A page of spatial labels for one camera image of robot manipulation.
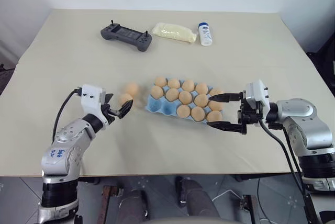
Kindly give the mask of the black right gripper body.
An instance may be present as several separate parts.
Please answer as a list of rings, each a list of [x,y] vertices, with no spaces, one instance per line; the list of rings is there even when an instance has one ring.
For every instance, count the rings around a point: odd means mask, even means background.
[[[258,124],[263,120],[263,105],[252,99],[247,100],[246,91],[240,93],[241,105],[238,110],[238,124],[241,126],[240,133],[247,134],[247,125]]]

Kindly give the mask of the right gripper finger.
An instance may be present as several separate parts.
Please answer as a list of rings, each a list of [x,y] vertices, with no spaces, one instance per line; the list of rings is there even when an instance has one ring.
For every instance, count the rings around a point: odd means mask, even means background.
[[[243,99],[243,92],[217,94],[209,98],[209,100],[215,102],[237,102],[242,99]]]
[[[222,131],[241,132],[240,124],[232,124],[228,121],[207,122],[207,125]]]

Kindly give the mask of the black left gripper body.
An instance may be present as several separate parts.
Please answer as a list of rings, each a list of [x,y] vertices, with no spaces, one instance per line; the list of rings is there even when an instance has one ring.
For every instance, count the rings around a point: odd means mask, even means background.
[[[115,117],[118,116],[118,111],[112,110],[110,104],[101,105],[102,122],[105,127],[109,126],[115,121]]]

